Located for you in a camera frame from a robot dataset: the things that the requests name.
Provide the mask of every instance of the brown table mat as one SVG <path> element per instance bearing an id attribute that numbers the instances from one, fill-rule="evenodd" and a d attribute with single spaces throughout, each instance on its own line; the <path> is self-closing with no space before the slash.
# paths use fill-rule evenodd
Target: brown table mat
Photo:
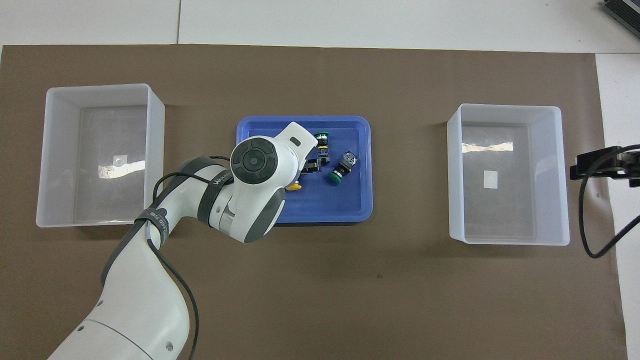
<path id="1" fill-rule="evenodd" d="M 371 124 L 365 222 L 276 228 L 251 245 L 195 219 L 177 226 L 162 250 L 198 301 L 197 359 L 626 358 L 615 256 L 584 253 L 577 182 L 566 247 L 449 237 L 445 122 L 463 102 L 558 106 L 568 166 L 604 146 L 592 54 L 101 45 L 3 47 L 3 359 L 42 359 L 65 339 L 127 229 L 35 225 L 45 93 L 122 83 L 148 83 L 166 105 L 165 172 L 229 155 L 249 115 Z M 606 185 L 590 186 L 588 231 L 610 238 Z"/>

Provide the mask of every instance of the white plastic bin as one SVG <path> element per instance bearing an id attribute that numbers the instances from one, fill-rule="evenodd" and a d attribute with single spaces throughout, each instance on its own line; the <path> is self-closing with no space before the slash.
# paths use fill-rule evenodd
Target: white plastic bin
<path id="1" fill-rule="evenodd" d="M 569 243 L 559 108 L 462 104 L 447 123 L 447 146 L 452 238 Z"/>
<path id="2" fill-rule="evenodd" d="M 147 84 L 47 92 L 36 223 L 131 224 L 163 174 L 164 105 Z"/>

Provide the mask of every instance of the round black button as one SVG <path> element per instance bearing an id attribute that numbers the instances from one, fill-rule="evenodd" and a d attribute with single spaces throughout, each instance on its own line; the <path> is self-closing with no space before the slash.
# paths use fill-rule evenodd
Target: round black button
<path id="1" fill-rule="evenodd" d="M 275 167 L 276 167 L 276 158 L 274 156 L 267 157 L 267 164 L 262 169 L 262 171 L 260 171 L 260 176 L 265 179 L 269 179 L 271 175 L 273 175 L 273 173 L 275 172 Z"/>
<path id="2" fill-rule="evenodd" d="M 240 164 L 242 161 L 242 155 L 249 149 L 249 145 L 246 142 L 241 142 L 238 144 L 236 149 L 234 150 L 233 156 L 231 157 L 232 164 Z"/>
<path id="3" fill-rule="evenodd" d="M 249 171 L 258 171 L 264 166 L 264 155 L 259 150 L 249 150 L 243 157 L 242 164 Z"/>
<path id="4" fill-rule="evenodd" d="M 275 151 L 273 144 L 269 140 L 263 138 L 251 139 L 251 147 L 262 150 L 264 154 L 271 154 Z"/>

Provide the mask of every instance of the black cable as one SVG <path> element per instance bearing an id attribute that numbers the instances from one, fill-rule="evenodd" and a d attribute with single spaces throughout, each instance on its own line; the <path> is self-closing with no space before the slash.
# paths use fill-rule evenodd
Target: black cable
<path id="1" fill-rule="evenodd" d="M 161 177 L 160 180 L 156 181 L 156 185 L 154 186 L 154 192 L 153 192 L 153 202 L 156 201 L 157 196 L 158 196 L 158 188 L 160 187 L 160 184 L 162 184 L 162 182 L 164 180 L 167 180 L 168 178 L 172 177 L 172 176 L 186 176 L 186 177 L 192 177 L 193 179 L 197 179 L 200 181 L 203 181 L 205 183 L 209 183 L 209 180 L 205 179 L 202 176 L 197 176 L 194 174 L 190 174 L 188 172 L 181 172 L 181 171 L 176 171 L 176 172 L 170 172 L 169 174 L 166 174 L 165 176 Z"/>
<path id="2" fill-rule="evenodd" d="M 195 353 L 195 350 L 196 350 L 196 344 L 198 343 L 198 332 L 200 331 L 200 315 L 198 314 L 198 306 L 196 305 L 196 298 L 193 296 L 191 289 L 189 289 L 189 285 L 187 285 L 187 282 L 182 278 L 182 276 L 180 276 L 178 271 L 174 269 L 173 266 L 171 266 L 171 264 L 169 264 L 169 261 L 167 261 L 164 258 L 164 256 L 160 253 L 160 251 L 156 249 L 151 239 L 147 239 L 147 244 L 149 245 L 149 248 L 151 249 L 151 251 L 154 252 L 158 260 L 160 260 L 160 262 L 164 264 L 167 269 L 169 269 L 169 271 L 173 274 L 173 276 L 175 276 L 175 278 L 178 279 L 182 287 L 187 291 L 187 294 L 189 294 L 189 299 L 191 300 L 191 306 L 193 306 L 193 317 L 195 318 L 195 330 L 193 331 L 193 344 L 191 344 L 191 352 L 189 353 L 189 360 L 192 360 L 193 354 Z"/>
<path id="3" fill-rule="evenodd" d="M 636 216 L 635 219 L 631 220 L 616 236 L 614 236 L 608 243 L 605 245 L 602 250 L 597 253 L 592 253 L 591 249 L 589 249 L 589 244 L 587 243 L 586 235 L 584 234 L 584 219 L 582 218 L 582 214 L 584 212 L 584 190 L 587 187 L 587 181 L 589 178 L 593 176 L 595 172 L 598 171 L 600 166 L 607 161 L 609 158 L 614 157 L 615 155 L 621 154 L 625 151 L 629 150 L 637 150 L 640 149 L 640 144 L 625 146 L 617 150 L 613 150 L 603 156 L 599 157 L 596 161 L 594 161 L 591 166 L 584 173 L 584 177 L 582 178 L 582 182 L 580 184 L 580 193 L 578 194 L 578 225 L 580 226 L 580 238 L 582 239 L 582 246 L 584 246 L 584 250 L 587 252 L 589 257 L 593 259 L 600 258 L 604 254 L 607 253 L 620 239 L 626 235 L 631 229 L 634 228 L 640 222 L 640 215 Z"/>
<path id="4" fill-rule="evenodd" d="M 209 159 L 222 159 L 222 160 L 230 161 L 229 158 L 226 156 L 209 156 Z"/>

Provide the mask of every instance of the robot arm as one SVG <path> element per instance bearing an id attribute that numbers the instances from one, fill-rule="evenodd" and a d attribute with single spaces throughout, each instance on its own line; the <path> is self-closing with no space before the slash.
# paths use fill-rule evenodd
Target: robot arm
<path id="1" fill-rule="evenodd" d="M 166 241 L 182 217 L 248 243 L 263 237 L 284 206 L 317 140 L 290 123 L 278 136 L 254 136 L 234 149 L 231 171 L 195 158 L 180 167 L 137 219 L 102 273 L 99 301 L 49 359 L 176 359 L 189 334 L 182 293 L 149 248 Z"/>

